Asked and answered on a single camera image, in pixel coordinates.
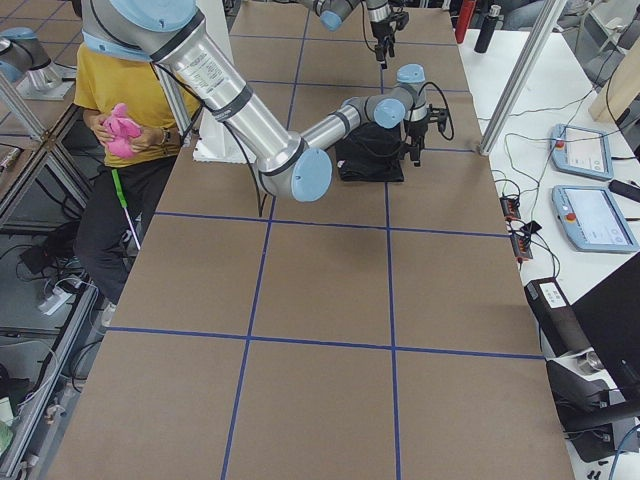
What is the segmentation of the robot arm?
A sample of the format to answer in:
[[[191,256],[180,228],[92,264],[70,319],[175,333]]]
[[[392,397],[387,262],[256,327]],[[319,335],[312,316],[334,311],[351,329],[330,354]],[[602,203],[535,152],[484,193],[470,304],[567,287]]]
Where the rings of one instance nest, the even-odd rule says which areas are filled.
[[[376,61],[386,70],[387,59],[395,56],[395,35],[403,30],[409,21],[408,12],[403,6],[394,7],[389,1],[378,0],[302,0],[296,4],[303,5],[314,13],[329,31],[337,31],[346,19],[361,7],[363,15],[367,16],[371,35],[376,44],[371,47],[367,35],[365,44],[375,54]]]
[[[412,154],[419,154],[430,112],[419,64],[401,67],[389,93],[348,99],[297,133],[281,125],[210,37],[195,2],[84,1],[81,12],[91,50],[173,69],[255,155],[253,169],[267,194],[299,202],[321,198],[332,180],[327,148],[366,123],[385,129],[404,125],[414,142]]]

